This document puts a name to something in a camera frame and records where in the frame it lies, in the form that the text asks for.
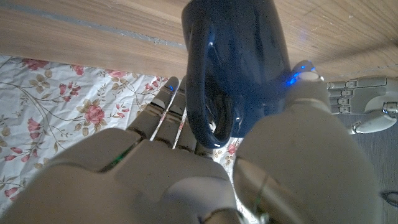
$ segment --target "robotic hand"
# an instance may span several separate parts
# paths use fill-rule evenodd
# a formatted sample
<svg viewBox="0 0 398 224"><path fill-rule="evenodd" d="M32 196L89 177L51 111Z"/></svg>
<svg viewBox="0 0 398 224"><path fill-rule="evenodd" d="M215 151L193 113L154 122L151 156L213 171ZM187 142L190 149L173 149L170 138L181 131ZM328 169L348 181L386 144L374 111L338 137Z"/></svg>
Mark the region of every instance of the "robotic hand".
<svg viewBox="0 0 398 224"><path fill-rule="evenodd" d="M188 122L172 150L185 79L177 88L170 78L127 130L105 129L53 158L0 223L244 223L227 173Z"/></svg>
<svg viewBox="0 0 398 224"><path fill-rule="evenodd" d="M348 128L349 134L373 133L397 122L398 78L362 77L328 83L333 114L365 114Z"/></svg>
<svg viewBox="0 0 398 224"><path fill-rule="evenodd" d="M284 112L258 121L237 151L236 195L273 223L379 223L372 165L331 114L312 64L294 71ZM105 129L53 158L0 222L245 223L227 173L189 122L172 149L184 83L177 90L171 78L127 130Z"/></svg>

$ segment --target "white fabric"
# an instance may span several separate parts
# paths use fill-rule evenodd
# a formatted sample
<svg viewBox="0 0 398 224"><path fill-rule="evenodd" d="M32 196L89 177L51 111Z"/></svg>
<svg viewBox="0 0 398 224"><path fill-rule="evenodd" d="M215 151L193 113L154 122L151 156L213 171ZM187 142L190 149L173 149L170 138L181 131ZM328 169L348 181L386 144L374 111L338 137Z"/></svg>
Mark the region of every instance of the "white fabric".
<svg viewBox="0 0 398 224"><path fill-rule="evenodd" d="M0 213L53 156L100 129L126 128L166 81L0 55ZM240 141L213 154L230 176Z"/></svg>

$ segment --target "mug handle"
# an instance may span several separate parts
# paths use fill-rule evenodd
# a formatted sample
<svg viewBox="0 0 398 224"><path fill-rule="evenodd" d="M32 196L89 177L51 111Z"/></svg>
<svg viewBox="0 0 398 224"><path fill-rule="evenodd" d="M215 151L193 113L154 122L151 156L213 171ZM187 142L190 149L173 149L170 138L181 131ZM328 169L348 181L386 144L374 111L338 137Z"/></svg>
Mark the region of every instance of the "mug handle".
<svg viewBox="0 0 398 224"><path fill-rule="evenodd" d="M214 40L208 19L197 19L191 26L188 46L188 68L185 94L187 116L196 139L202 146L214 149L224 146L233 127L232 100L225 94L216 97L217 121L213 132L209 127L205 98L206 56Z"/></svg>

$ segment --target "wooden table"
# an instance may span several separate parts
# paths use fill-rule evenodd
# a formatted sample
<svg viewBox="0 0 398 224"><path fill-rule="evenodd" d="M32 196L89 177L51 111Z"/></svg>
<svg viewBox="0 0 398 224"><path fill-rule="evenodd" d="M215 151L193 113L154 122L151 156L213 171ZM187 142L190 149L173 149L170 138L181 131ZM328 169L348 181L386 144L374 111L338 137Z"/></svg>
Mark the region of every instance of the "wooden table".
<svg viewBox="0 0 398 224"><path fill-rule="evenodd" d="M189 0L2 0L0 54L148 75L186 72ZM275 0L292 65L327 80L398 76L397 0Z"/></svg>

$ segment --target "dark blue mug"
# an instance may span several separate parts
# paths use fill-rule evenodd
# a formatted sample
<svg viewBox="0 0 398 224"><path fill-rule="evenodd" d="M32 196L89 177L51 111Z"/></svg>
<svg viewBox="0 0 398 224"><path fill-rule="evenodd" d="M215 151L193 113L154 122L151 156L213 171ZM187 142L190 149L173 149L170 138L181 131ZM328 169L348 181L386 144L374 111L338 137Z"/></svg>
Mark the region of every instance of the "dark blue mug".
<svg viewBox="0 0 398 224"><path fill-rule="evenodd" d="M282 111L290 65L273 1L193 0L182 26L187 116L198 142L224 146Z"/></svg>

